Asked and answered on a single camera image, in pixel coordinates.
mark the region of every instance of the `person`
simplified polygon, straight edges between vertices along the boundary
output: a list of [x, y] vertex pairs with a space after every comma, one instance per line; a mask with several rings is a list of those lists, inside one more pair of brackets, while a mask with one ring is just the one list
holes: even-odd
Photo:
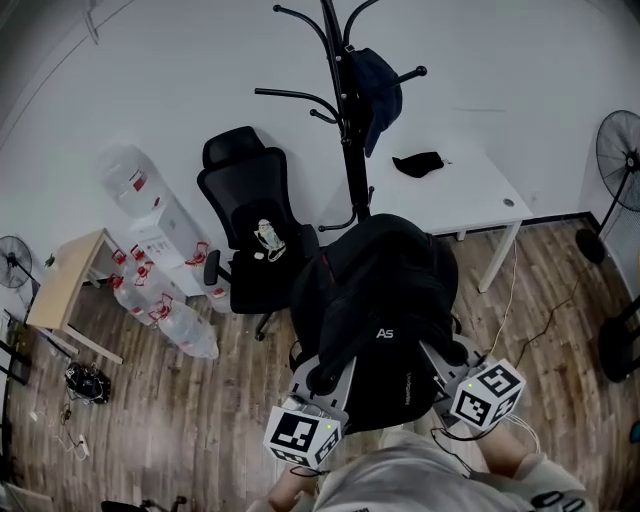
[[406, 430], [389, 430], [380, 450], [331, 472], [316, 499], [317, 477], [299, 476], [308, 471], [304, 468], [296, 474], [287, 468], [249, 512], [596, 510], [573, 476], [545, 455], [529, 452], [503, 425], [477, 443], [489, 473], [467, 478], [436, 444]]

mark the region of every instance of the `coat rack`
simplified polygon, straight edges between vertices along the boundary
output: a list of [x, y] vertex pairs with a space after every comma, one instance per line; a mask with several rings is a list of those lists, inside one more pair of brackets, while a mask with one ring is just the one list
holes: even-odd
[[[337, 125], [340, 130], [340, 142], [342, 143], [342, 151], [344, 153], [344, 162], [347, 171], [347, 182], [349, 185], [349, 194], [351, 196], [351, 218], [344, 224], [337, 226], [319, 226], [319, 231], [329, 231], [345, 229], [358, 219], [358, 222], [365, 220], [370, 216], [369, 205], [374, 188], [367, 186], [367, 168], [364, 157], [364, 140], [369, 129], [371, 121], [371, 111], [366, 100], [360, 97], [358, 93], [357, 83], [353, 73], [353, 64], [349, 53], [354, 48], [350, 46], [349, 39], [351, 36], [351, 28], [358, 15], [367, 7], [375, 4], [379, 0], [368, 0], [360, 5], [347, 20], [344, 34], [340, 30], [340, 25], [336, 17], [332, 0], [320, 0], [322, 4], [322, 13], [324, 17], [325, 30], [323, 31], [316, 22], [308, 16], [291, 9], [286, 9], [280, 5], [275, 5], [273, 10], [288, 14], [295, 18], [299, 18], [307, 23], [318, 35], [322, 45], [324, 46], [327, 60], [329, 62], [329, 70], [331, 72], [331, 80], [336, 96], [337, 108], [333, 107], [329, 102], [304, 92], [285, 91], [280, 89], [256, 89], [256, 94], [267, 96], [286, 96], [288, 98], [299, 98], [314, 101], [322, 105], [330, 115], [325, 115], [312, 109], [309, 114], [317, 117], [322, 121]], [[375, 96], [380, 92], [391, 87], [396, 87], [403, 82], [425, 76], [427, 68], [419, 66], [415, 71], [411, 71], [405, 75], [398, 77], [389, 84], [385, 84], [376, 89], [370, 96]]]

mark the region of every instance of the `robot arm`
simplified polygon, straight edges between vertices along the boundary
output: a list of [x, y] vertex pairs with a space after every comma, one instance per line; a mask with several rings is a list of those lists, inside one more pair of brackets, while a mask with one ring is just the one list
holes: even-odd
[[[433, 408], [446, 428], [462, 420], [476, 429], [487, 430], [513, 410], [525, 381], [505, 359], [496, 361], [482, 355], [469, 338], [454, 335], [454, 340], [467, 349], [465, 365], [451, 366], [433, 347], [421, 344], [438, 388]], [[314, 470], [348, 430], [345, 406], [358, 358], [345, 367], [324, 395], [314, 394], [309, 386], [318, 362], [315, 356], [296, 370], [289, 396], [281, 407], [271, 411], [263, 442], [276, 458]]]

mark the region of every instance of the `black backpack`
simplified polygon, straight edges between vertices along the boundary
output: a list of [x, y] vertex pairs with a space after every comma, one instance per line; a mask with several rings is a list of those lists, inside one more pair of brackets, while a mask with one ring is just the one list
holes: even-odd
[[106, 404], [111, 397], [111, 380], [95, 365], [87, 368], [71, 363], [64, 378], [73, 400], [80, 398], [87, 403]]
[[312, 392], [334, 388], [357, 357], [345, 411], [346, 433], [413, 421], [430, 408], [435, 375], [420, 342], [448, 363], [466, 362], [452, 339], [458, 267], [447, 245], [394, 215], [374, 215], [325, 247], [304, 268], [291, 296], [302, 352], [316, 354]]

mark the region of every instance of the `white wall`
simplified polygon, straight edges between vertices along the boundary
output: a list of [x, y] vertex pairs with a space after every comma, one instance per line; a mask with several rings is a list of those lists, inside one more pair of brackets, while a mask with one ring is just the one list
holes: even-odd
[[81, 19], [77, 0], [16, 0], [0, 27], [0, 126], [34, 73]]
[[[95, 21], [124, 3], [103, 2]], [[336, 1], [343, 22], [358, 3]], [[301, 221], [345, 220], [335, 128], [309, 117], [310, 104], [253, 95], [274, 87], [332, 97], [316, 36], [272, 5], [135, 0], [99, 28], [99, 46], [86, 39], [33, 96], [86, 37], [77, 24], [0, 130], [0, 234], [20, 234], [44, 260], [92, 229], [124, 232], [127, 219], [94, 177], [97, 153], [120, 139], [148, 153], [200, 226], [224, 241], [195, 179], [202, 144], [245, 124], [287, 152]], [[317, 0], [289, 6], [320, 19]], [[537, 215], [578, 211], [594, 127], [637, 94], [636, 35], [583, 0], [383, 0], [361, 16], [353, 43], [399, 73], [424, 64], [429, 75], [404, 87], [404, 113], [374, 158], [443, 140], [478, 144]]]

